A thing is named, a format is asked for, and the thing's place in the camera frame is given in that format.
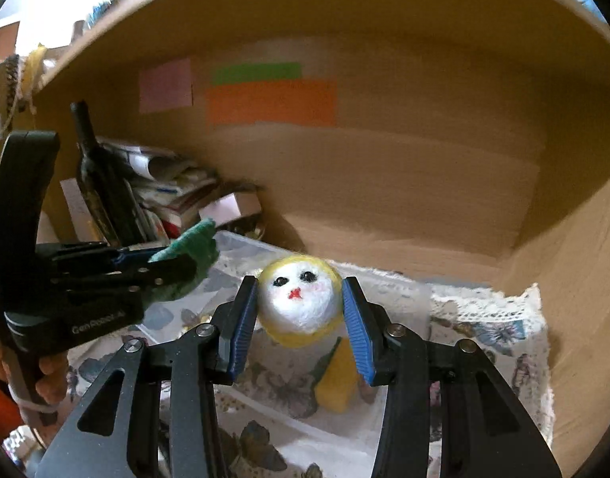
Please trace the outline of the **green sticky note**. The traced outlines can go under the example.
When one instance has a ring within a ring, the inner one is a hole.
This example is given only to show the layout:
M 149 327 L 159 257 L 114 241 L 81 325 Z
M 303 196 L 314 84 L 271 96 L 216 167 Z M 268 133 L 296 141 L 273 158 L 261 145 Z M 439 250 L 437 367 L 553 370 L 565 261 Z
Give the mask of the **green sticky note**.
M 248 82 L 297 80 L 302 78 L 300 63 L 245 63 L 214 70 L 212 85 L 231 85 Z

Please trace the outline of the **yellow green sponge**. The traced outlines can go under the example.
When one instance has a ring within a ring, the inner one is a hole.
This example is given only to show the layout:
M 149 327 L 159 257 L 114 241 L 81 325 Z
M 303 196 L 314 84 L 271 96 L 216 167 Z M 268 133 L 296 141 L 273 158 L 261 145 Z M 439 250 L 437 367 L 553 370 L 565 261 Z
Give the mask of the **yellow green sponge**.
M 318 405 L 332 413 L 345 413 L 358 390 L 358 371 L 347 338 L 338 338 L 328 365 L 314 387 Z

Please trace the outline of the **small white pink box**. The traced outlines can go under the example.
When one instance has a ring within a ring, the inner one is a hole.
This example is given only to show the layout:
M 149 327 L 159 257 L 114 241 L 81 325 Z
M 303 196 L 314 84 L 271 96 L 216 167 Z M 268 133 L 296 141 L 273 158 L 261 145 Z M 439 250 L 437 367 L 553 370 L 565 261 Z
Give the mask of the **small white pink box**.
M 255 192 L 234 192 L 203 206 L 199 217 L 201 220 L 210 219 L 216 227 L 222 227 L 261 212 L 262 206 Z

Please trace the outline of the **pink sticky note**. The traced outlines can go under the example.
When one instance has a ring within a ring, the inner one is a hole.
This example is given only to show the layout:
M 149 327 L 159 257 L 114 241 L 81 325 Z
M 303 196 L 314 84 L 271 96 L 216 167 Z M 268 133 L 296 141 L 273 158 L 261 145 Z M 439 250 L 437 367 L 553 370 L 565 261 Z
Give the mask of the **pink sticky note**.
M 139 72 L 139 112 L 153 114 L 193 105 L 189 58 L 176 59 Z

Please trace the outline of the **green fuzzy cloth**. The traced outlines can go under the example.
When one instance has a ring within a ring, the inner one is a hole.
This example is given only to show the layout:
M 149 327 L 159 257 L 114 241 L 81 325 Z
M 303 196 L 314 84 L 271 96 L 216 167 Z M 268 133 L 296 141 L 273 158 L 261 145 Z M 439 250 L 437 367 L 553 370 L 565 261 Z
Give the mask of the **green fuzzy cloth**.
M 211 218 L 202 219 L 186 230 L 168 247 L 158 251 L 149 258 L 149 262 L 170 260 L 177 257 L 191 257 L 196 265 L 195 274 L 189 280 L 173 284 L 164 284 L 144 295 L 145 305 L 167 301 L 176 301 L 193 292 L 207 277 L 214 262 L 219 257 L 217 242 L 214 239 L 217 226 Z

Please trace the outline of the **butterfly lace tablecloth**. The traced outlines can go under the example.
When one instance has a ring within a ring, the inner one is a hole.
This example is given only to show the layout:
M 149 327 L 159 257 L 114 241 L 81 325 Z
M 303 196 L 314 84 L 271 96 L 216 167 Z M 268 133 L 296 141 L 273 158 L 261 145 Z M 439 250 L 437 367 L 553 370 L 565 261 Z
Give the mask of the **butterfly lace tablecloth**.
M 318 342 L 288 349 L 256 317 L 246 365 L 233 384 L 214 382 L 215 310 L 243 277 L 258 279 L 292 255 L 228 232 L 199 289 L 169 309 L 169 321 L 140 321 L 97 365 L 81 365 L 89 390 L 39 468 L 43 477 L 153 477 L 167 440 L 173 477 L 555 477 L 547 367 L 528 350 L 539 321 L 524 302 L 485 289 L 416 283 L 326 261 L 354 276 L 382 306 L 391 380 L 358 390 L 345 413 L 318 405 L 341 324 Z

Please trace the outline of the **wooden shelf board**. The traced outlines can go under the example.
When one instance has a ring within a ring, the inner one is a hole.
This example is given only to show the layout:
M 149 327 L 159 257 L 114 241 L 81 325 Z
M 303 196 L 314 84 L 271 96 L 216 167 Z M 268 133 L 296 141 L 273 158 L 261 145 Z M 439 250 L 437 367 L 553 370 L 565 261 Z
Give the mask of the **wooden shelf board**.
M 206 117 L 217 68 L 300 63 L 337 86 L 336 124 L 413 134 L 516 125 L 610 128 L 610 32 L 572 0 L 149 0 L 103 18 L 35 98 L 65 131 L 87 99 L 138 113 L 140 67 L 192 57 Z

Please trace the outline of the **orange sticky note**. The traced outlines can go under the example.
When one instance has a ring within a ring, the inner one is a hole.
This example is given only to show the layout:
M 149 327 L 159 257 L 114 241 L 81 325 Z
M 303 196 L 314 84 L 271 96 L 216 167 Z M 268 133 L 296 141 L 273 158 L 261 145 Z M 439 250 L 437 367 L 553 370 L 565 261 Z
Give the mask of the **orange sticky note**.
M 284 123 L 312 127 L 336 124 L 337 86 L 327 80 L 254 81 L 206 91 L 210 125 Z

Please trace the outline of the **dark wine bottle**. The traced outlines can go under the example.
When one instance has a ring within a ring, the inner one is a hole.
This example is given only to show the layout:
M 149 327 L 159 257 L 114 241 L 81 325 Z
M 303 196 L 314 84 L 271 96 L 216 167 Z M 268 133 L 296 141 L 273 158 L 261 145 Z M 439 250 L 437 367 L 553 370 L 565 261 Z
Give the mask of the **dark wine bottle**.
M 135 199 L 123 170 L 114 155 L 98 142 L 87 102 L 72 102 L 70 109 L 80 152 L 77 182 L 92 218 L 113 247 L 146 242 Z

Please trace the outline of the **stack of papers and magazines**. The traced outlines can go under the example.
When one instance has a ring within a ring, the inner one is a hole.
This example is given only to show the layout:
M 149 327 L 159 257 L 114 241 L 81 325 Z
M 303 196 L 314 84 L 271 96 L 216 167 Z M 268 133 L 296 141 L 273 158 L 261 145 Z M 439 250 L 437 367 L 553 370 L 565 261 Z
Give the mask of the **stack of papers and magazines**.
M 170 150 L 106 138 L 100 144 L 131 192 L 132 217 L 140 243 L 166 243 L 180 236 L 199 219 L 202 201 L 219 186 L 220 178 L 214 170 Z M 80 241 L 129 244 L 119 239 L 105 212 L 93 209 L 78 179 L 64 179 L 60 186 Z

